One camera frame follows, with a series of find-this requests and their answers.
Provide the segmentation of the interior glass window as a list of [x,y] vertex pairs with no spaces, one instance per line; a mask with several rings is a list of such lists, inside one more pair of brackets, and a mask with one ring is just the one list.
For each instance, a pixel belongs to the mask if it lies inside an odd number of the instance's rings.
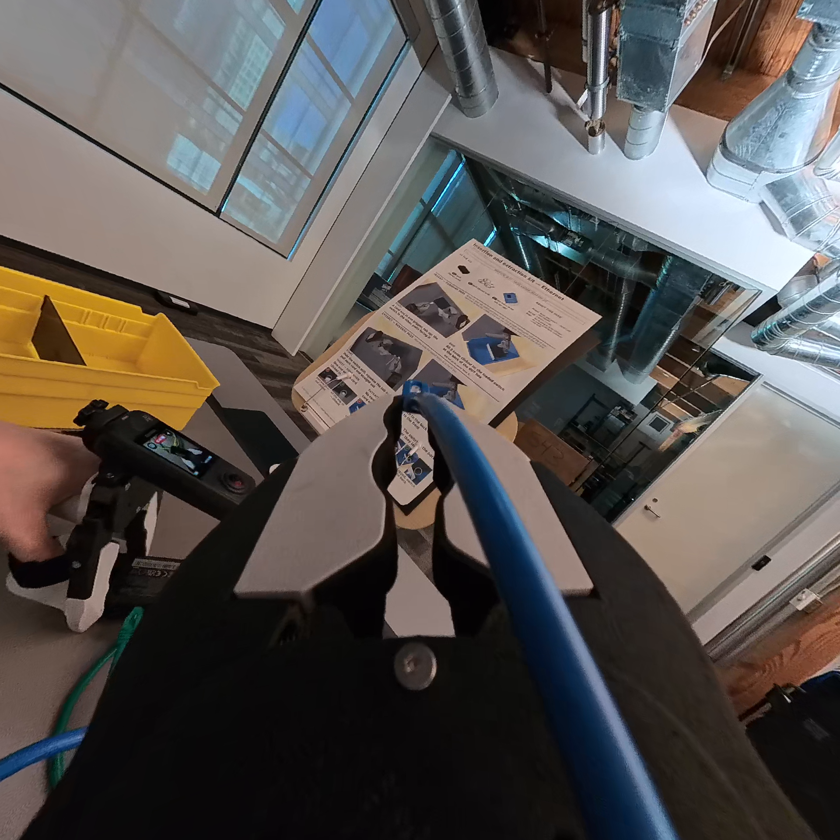
[[757,293],[432,141],[354,313],[472,238],[600,316],[596,344],[518,409],[542,461],[613,522],[754,382],[711,349]]

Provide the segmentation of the black bag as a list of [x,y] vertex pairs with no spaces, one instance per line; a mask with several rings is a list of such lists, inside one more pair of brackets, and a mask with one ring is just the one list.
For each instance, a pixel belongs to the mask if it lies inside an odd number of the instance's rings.
[[783,793],[822,839],[839,838],[839,673],[774,686],[746,732]]

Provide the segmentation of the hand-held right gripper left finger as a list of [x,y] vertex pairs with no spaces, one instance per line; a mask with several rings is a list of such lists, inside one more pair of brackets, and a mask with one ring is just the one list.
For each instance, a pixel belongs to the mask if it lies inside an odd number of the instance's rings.
[[345,417],[299,456],[239,576],[243,598],[310,602],[345,573],[385,597],[398,548],[388,487],[395,476],[398,397]]

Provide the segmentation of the instruction poster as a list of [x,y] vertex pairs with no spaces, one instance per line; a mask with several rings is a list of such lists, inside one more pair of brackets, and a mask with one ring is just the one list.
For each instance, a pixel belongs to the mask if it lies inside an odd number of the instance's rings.
[[472,239],[339,339],[294,391],[320,434],[409,381],[496,426],[600,319]]

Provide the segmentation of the black flat pad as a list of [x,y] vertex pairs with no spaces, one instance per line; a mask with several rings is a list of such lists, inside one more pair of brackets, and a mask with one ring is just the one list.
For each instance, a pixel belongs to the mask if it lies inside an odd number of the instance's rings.
[[299,457],[300,451],[264,412],[225,406],[214,411],[263,477]]

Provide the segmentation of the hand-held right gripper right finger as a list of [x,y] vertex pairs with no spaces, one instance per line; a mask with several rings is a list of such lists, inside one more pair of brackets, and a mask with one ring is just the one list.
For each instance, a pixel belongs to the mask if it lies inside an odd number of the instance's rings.
[[540,617],[549,589],[567,598],[575,618],[595,614],[595,584],[562,524],[576,497],[550,471],[487,425],[447,402],[434,403],[429,425],[440,489],[433,536],[433,576],[456,635],[477,635],[509,606],[487,547],[504,557],[506,580],[521,592],[519,612]]

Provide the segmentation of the large silver conical duct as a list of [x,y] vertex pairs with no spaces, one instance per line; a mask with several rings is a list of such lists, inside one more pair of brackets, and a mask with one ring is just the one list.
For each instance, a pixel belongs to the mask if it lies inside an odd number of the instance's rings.
[[803,2],[812,24],[789,69],[729,122],[707,168],[710,186],[764,205],[785,236],[838,259],[838,197],[817,164],[828,145],[839,77],[839,5]]

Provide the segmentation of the foil wrapped rectangular duct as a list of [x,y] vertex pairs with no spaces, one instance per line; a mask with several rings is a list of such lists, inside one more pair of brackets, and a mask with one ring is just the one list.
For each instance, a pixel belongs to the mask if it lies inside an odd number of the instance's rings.
[[624,144],[629,160],[656,150],[670,107],[704,60],[716,5],[621,2],[616,95],[632,105]]

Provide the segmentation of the white door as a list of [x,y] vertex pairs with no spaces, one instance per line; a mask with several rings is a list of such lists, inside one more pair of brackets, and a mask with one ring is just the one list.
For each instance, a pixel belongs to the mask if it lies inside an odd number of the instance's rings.
[[715,645],[838,538],[839,424],[760,381],[616,520]]

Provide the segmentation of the large window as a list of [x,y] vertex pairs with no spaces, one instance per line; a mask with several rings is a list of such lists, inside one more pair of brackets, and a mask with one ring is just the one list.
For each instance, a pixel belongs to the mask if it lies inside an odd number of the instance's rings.
[[5,1],[2,89],[290,257],[417,32],[408,2]]

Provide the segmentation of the silver insulated pipe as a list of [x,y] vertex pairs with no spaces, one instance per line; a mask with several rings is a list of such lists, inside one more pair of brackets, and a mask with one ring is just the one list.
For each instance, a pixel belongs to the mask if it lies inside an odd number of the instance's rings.
[[585,131],[589,154],[603,152],[606,140],[604,117],[609,88],[610,37],[613,2],[588,1],[583,4],[582,36],[586,87],[582,109],[585,109]]

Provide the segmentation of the yellow plastic bin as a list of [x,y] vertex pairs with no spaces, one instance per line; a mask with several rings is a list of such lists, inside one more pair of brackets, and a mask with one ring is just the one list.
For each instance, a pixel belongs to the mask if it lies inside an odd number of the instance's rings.
[[164,315],[1,269],[1,417],[69,429],[92,400],[183,429],[219,387]]

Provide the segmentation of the person's left hand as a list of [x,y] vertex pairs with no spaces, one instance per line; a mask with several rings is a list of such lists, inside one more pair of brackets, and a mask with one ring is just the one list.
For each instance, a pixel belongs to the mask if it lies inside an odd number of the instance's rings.
[[25,563],[60,555],[47,515],[80,494],[99,466],[79,437],[1,422],[3,548]]

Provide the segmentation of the round spiral air duct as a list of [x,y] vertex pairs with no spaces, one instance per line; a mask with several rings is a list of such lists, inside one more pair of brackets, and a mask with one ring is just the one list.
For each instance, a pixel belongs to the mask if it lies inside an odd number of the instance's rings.
[[459,109],[467,118],[488,113],[498,99],[487,35],[478,1],[424,1],[454,83]]

